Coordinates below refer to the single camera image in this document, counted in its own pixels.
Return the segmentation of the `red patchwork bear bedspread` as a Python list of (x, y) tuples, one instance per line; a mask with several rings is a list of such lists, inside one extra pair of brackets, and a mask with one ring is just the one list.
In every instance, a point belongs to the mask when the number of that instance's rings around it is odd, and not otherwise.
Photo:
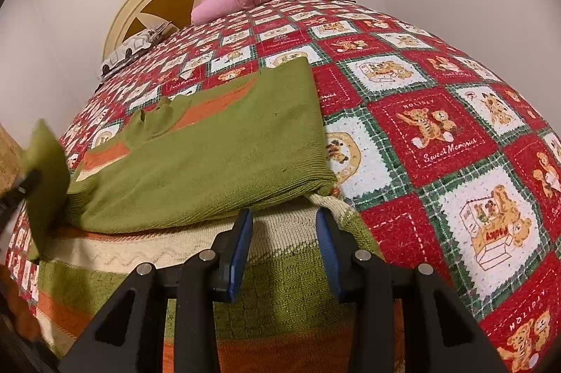
[[(537, 372), (560, 337), (560, 139), (506, 81), (414, 25), (351, 0), (272, 0), (192, 25), (87, 102), (62, 136), (71, 172), (94, 171), (93, 149), (163, 96), (187, 100), (301, 56), (334, 192), (363, 222), (318, 196), (256, 216), (241, 295), (215, 306), (223, 372), (347, 369), (353, 309), (327, 286), (312, 201), (387, 262), (433, 266), (508, 371)], [(60, 356), (132, 266), (183, 262), (227, 226), (128, 238), (67, 230), (41, 270), (27, 257), (25, 211), (18, 218), (7, 266)]]

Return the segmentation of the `beige side curtain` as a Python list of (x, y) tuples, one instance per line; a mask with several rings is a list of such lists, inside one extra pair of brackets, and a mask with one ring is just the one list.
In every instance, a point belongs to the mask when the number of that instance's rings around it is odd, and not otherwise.
[(0, 125), (0, 191), (9, 189), (20, 174), (19, 155), (22, 148)]

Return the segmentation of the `green orange striped sweater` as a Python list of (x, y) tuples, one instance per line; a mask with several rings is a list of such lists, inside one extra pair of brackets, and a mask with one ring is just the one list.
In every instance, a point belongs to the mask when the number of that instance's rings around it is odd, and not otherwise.
[(67, 355), (138, 264), (182, 264), (251, 208), (254, 236), (241, 293), (214, 306), (226, 372), (342, 372), (351, 306), (330, 293), (315, 230), (318, 208), (376, 247), (362, 212), (405, 195), (411, 181), (359, 100), (330, 99), (335, 66), (267, 64), (191, 94), (163, 96), (101, 130), (69, 156), (39, 122), (21, 162), (41, 180), (27, 204), (28, 256), (39, 266), (37, 317)]

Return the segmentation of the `white car print pillow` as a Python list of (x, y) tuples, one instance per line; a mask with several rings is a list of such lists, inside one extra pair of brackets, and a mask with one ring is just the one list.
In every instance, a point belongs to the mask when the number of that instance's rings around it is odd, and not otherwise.
[(177, 26), (165, 20), (155, 27), (148, 27), (125, 39), (103, 60), (100, 82), (108, 81), (177, 30)]

